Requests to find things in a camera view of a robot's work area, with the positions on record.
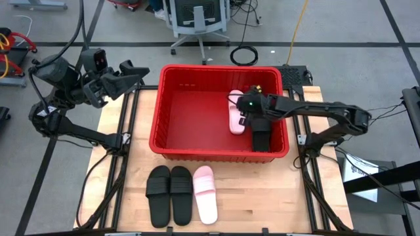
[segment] black slide sandal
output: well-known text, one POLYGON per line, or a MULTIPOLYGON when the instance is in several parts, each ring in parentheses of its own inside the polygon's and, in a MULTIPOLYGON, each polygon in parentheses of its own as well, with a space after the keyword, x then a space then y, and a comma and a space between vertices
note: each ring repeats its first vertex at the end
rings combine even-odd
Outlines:
POLYGON ((149 199, 150 219, 156 228, 167 226, 171 219, 170 179, 169 168, 163 165, 154 168, 147 179, 146 197, 149 199))
POLYGON ((174 222, 188 225, 192 216, 192 177, 185 167, 174 167, 171 171, 171 197, 174 222))

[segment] yellow cable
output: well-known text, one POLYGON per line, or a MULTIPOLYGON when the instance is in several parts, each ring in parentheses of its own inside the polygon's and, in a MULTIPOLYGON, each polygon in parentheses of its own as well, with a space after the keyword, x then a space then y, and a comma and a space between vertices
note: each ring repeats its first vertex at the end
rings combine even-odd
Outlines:
MULTIPOLYGON (((5 48, 4 48, 4 46, 9 46, 9 40, 7 40, 7 38, 6 38, 6 36, 5 35, 3 35, 2 33, 0 33, 0 36, 6 41, 6 44, 4 44, 1 40, 0 40, 0 49, 1 50, 4 50, 5 48)), ((9 61, 8 61, 8 59, 7 59, 7 55, 5 54, 5 62, 6 62, 6 70, 5 70, 5 72, 3 73, 3 75, 2 76, 0 76, 0 79, 2 79, 2 78, 4 78, 4 77, 6 77, 6 75, 7 75, 7 73, 9 72, 9 61)))
POLYGON ((290 56, 291 56, 291 51, 293 50, 293 44, 294 44, 294 42, 295 42, 297 29, 299 28, 299 25, 301 24, 302 16, 303 16, 303 13, 305 13, 306 6, 308 5, 308 2, 309 2, 309 0, 306 0, 306 1, 304 2, 304 5, 303 5, 303 8, 302 8, 301 15, 299 16, 299 21, 297 22, 296 29, 295 29, 295 33, 293 34, 293 38, 291 39, 290 49, 289 49, 289 56, 287 57, 286 65, 289 65, 289 60, 290 60, 290 56))

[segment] red plastic bin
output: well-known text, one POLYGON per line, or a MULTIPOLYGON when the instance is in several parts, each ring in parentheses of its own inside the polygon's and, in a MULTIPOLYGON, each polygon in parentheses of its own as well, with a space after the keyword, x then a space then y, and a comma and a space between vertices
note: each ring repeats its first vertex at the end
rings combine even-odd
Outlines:
POLYGON ((276 68, 168 65, 160 74, 150 149, 167 159, 267 163, 289 151, 286 123, 272 124, 270 152, 252 151, 252 132, 229 131, 227 96, 260 85, 282 94, 276 68))

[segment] wooden table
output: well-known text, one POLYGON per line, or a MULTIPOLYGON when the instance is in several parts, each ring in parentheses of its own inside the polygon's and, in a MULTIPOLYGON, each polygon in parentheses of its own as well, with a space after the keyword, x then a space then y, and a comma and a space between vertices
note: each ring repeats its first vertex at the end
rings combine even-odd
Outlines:
MULTIPOLYGON (((156 94, 156 90, 142 90, 140 92, 118 231, 166 230, 165 228, 155 229, 150 223, 148 199, 145 196, 145 191, 147 177, 154 167, 167 165, 172 168, 180 165, 194 173, 198 167, 209 165, 215 173, 219 219, 210 226, 202 224, 198 216, 196 203, 193 203, 192 221, 187 226, 177 226, 171 220, 169 226, 173 226, 174 231, 257 233, 261 232, 261 228, 267 227, 271 233, 311 232, 301 171, 293 168, 292 165, 294 158, 298 156, 292 119, 287 119, 290 151, 284 158, 276 159, 271 163, 170 161, 153 153, 149 148, 148 142, 156 94)), ((322 101, 319 87, 304 87, 304 97, 308 101, 322 101)), ((127 109, 126 128, 128 127, 132 99, 133 96, 131 96, 127 109)), ((110 102, 102 109, 98 131, 104 133, 116 132, 122 100, 121 97, 114 102, 110 102)), ((313 132, 321 132, 328 127, 328 121, 323 117, 309 117, 309 121, 313 132)), ((300 122, 301 132, 304 134, 301 117, 300 122)), ((336 158, 332 147, 324 147, 322 153, 336 158)), ((103 148, 95 147, 91 155, 89 168, 104 154, 103 148)), ((93 213, 104 196, 110 160, 111 157, 101 163, 93 171, 87 182, 79 214, 82 223, 93 213)), ((326 201, 338 217, 348 227, 352 227, 337 163, 320 157, 318 158, 318 166, 326 201)), ((319 205, 315 198, 314 204, 318 228, 322 229, 319 205)), ((107 226, 111 225, 113 209, 114 202, 109 207, 107 226)))

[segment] gray concrete floor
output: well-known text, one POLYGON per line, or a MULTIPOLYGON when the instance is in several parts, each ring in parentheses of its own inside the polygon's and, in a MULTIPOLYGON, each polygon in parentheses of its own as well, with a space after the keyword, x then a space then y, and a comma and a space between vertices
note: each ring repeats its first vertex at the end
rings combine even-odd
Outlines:
MULTIPOLYGON (((0 22, 6 22, 13 31, 26 33, 28 21, 15 18, 23 14, 33 18, 30 37, 37 42, 66 42, 77 22, 78 3, 67 0, 66 11, 27 10, 0 2, 0 22)), ((259 1, 258 15, 262 26, 247 28, 245 42, 289 42, 304 0, 259 1)), ((416 0, 387 0, 391 13, 406 42, 420 42, 420 2, 416 0)), ((89 26, 98 1, 85 1, 85 16, 89 26)), ((165 22, 154 18, 143 9, 130 12, 105 2, 93 34, 92 42, 172 42, 172 31, 165 22)), ((235 19, 245 21, 238 13, 235 19)), ((249 23, 254 24, 251 14, 249 23)), ((227 35, 240 41, 243 26, 229 22, 227 35)), ((397 43, 398 40, 379 0, 311 0, 297 34, 297 42, 340 43, 397 43)), ((171 56, 168 47, 105 47, 111 66, 131 59, 136 66, 150 67, 145 82, 155 85, 159 72, 166 64, 199 64, 197 47, 181 47, 171 56)), ((210 64, 231 65, 229 54, 234 49, 206 48, 212 58, 210 64)), ((40 47, 38 54, 29 54, 24 67, 32 58, 42 59, 56 53, 60 47, 40 47)), ((287 47, 257 47, 260 66, 282 65, 287 58, 287 47)), ((71 47, 65 58, 77 62, 81 48, 71 47)), ((420 48, 410 48, 414 60, 420 62, 420 48)), ((236 58, 247 61, 251 55, 240 52, 236 58)), ((307 65, 314 76, 314 84, 322 88, 325 101, 342 101, 363 108, 391 106, 400 102, 401 90, 417 85, 417 81, 400 47, 295 47, 291 65, 307 65)), ((51 86, 37 80, 43 94, 51 86)), ((30 194, 48 140, 42 138, 28 121, 28 112, 37 102, 33 89, 0 87, 0 106, 10 108, 12 119, 1 131, 0 150, 0 235, 13 235, 30 194)), ((78 106, 68 113, 78 124, 95 129, 100 110, 78 106)), ((407 115, 401 114, 376 122, 366 135, 353 138, 343 147, 359 157, 396 161, 403 165, 419 160, 407 115)), ((26 233, 44 233, 70 230, 81 184, 90 157, 89 149, 67 143, 57 143, 26 233)), ((414 222, 420 213, 412 209, 414 222)), ((401 218, 391 215, 352 212, 356 229, 366 233, 405 235, 401 218)))

